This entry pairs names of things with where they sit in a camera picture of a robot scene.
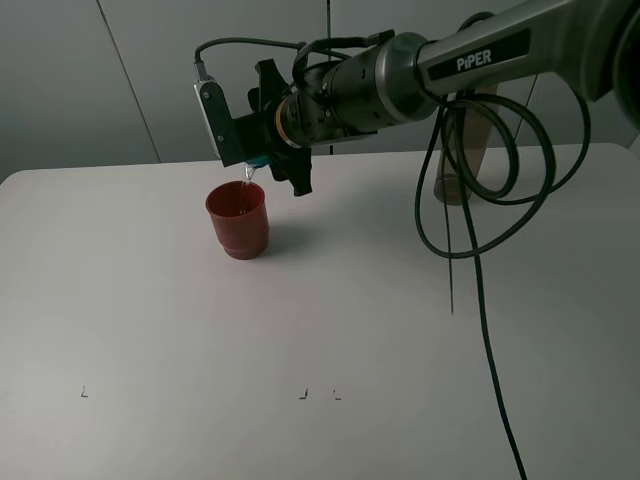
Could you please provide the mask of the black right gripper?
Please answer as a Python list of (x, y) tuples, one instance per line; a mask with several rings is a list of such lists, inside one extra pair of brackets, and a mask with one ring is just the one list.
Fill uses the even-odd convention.
[(258, 86), (247, 93), (253, 112), (236, 118), (227, 115), (222, 127), (222, 163), (225, 167), (256, 164), (268, 157), (275, 181), (289, 182), (295, 196), (308, 195), (313, 191), (311, 149), (291, 147), (276, 127), (277, 108), (290, 86), (273, 59), (259, 61), (255, 70)]

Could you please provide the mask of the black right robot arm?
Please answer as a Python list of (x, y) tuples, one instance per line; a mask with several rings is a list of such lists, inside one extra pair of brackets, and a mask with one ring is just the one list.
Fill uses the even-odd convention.
[(217, 84), (199, 97), (225, 165), (266, 159), (303, 196), (314, 146), (426, 119), (459, 91), (553, 72), (590, 101), (615, 92), (637, 118), (638, 54), (635, 1), (528, 1), (432, 42), (387, 31), (300, 44), (290, 81), (272, 62), (258, 66), (253, 110), (242, 117)]

